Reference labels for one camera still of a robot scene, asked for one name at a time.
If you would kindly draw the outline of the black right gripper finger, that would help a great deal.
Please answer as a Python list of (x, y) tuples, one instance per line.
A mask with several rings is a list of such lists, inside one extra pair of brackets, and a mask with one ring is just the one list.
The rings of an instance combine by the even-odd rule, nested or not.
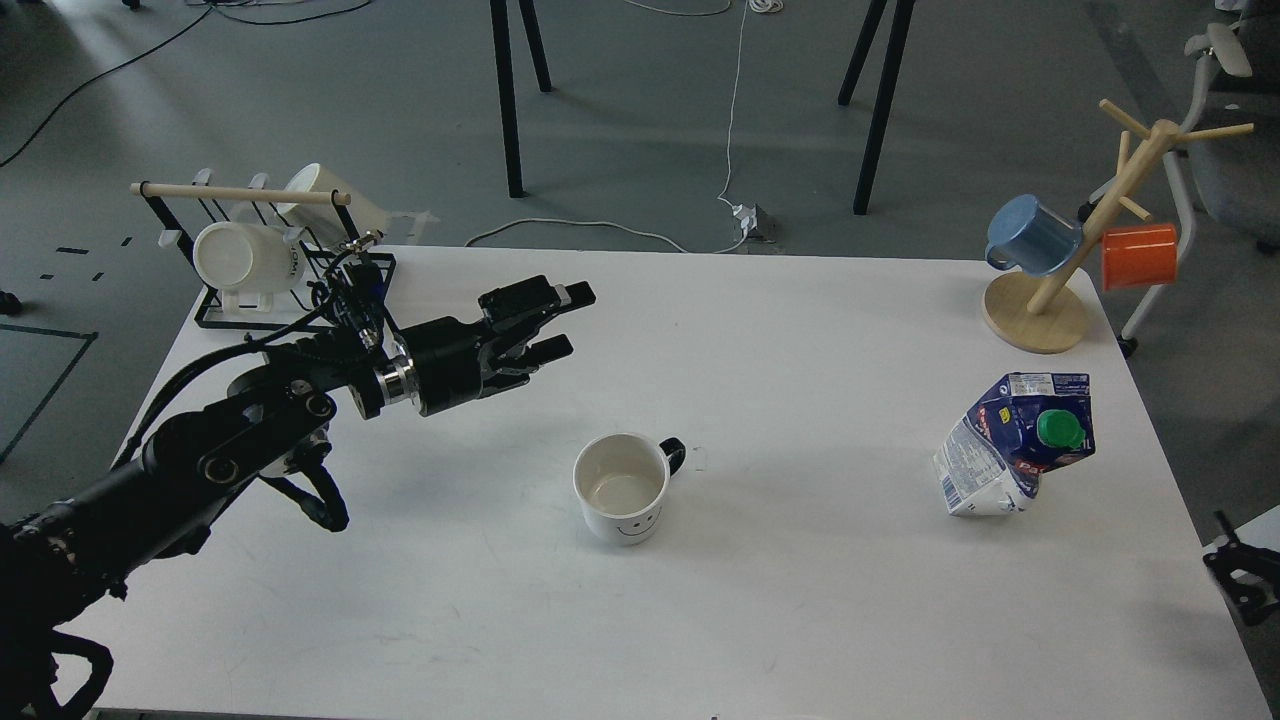
[(1245, 626), (1258, 626), (1277, 612), (1279, 552), (1243, 542), (1225, 511), (1213, 511), (1220, 534), (1203, 565)]

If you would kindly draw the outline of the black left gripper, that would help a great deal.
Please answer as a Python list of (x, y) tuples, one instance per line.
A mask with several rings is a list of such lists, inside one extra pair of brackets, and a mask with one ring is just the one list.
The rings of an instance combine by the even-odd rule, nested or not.
[(381, 404), (408, 400), (420, 416), (431, 416), (525, 386), (573, 352), (566, 334), (532, 342), (536, 328), (595, 301), (585, 281), (521, 281), (481, 295), (477, 322), (443, 316), (402, 328), (387, 315), (392, 350), (378, 368)]

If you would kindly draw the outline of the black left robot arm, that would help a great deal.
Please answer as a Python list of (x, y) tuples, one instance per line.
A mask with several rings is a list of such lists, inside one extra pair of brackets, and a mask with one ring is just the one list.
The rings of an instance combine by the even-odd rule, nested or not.
[(366, 240), (340, 250), (314, 283), (314, 309), (282, 331), (197, 357), (143, 411), (109, 473), (3, 528), (3, 716), (81, 719), (101, 697), (110, 651), (61, 625), (156, 559), (197, 553), (212, 524), (256, 480), (325, 530), (348, 527), (325, 469), (332, 392), (360, 415), (410, 400), (431, 416), (525, 386), (571, 355), (538, 333), (588, 307), (586, 282), (535, 275), (483, 295), (481, 318), (399, 328)]

